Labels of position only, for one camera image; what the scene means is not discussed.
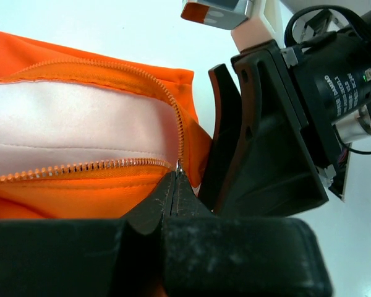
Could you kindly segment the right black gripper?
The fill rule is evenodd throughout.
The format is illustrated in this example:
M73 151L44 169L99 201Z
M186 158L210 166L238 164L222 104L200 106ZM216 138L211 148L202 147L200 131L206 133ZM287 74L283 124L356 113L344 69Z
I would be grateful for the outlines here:
M312 14L312 26L329 12L347 25L294 38L303 16ZM322 206L328 197L315 165L341 197L354 140L346 131L371 135L371 11L301 9L284 44L280 51L269 41L232 58L241 95L225 64L208 71L215 129L198 198L222 217L285 217Z

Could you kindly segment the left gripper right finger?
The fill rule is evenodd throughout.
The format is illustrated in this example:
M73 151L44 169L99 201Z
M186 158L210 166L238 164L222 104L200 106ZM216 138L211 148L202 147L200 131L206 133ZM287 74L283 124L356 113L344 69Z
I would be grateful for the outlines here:
M296 218L220 218L177 174L162 226L169 296L331 296L313 230Z

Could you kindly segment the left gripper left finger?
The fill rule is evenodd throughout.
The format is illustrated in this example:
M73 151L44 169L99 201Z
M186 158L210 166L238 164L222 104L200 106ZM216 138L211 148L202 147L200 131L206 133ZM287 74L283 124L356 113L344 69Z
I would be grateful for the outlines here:
M0 220L0 296L164 296L160 229L175 180L121 218Z

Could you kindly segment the orange jacket with pink lining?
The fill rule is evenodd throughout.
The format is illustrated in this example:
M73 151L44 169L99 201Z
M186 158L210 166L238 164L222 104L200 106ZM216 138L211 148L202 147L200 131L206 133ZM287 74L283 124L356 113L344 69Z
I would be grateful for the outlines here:
M117 218L211 137L194 74L0 32L0 219Z

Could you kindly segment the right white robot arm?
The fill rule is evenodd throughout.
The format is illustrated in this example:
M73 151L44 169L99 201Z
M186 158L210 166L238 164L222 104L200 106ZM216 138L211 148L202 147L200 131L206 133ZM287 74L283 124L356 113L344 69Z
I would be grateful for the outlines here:
M199 198L222 217L289 216L344 197L351 144L371 137L371 11L297 12L209 76L213 143Z

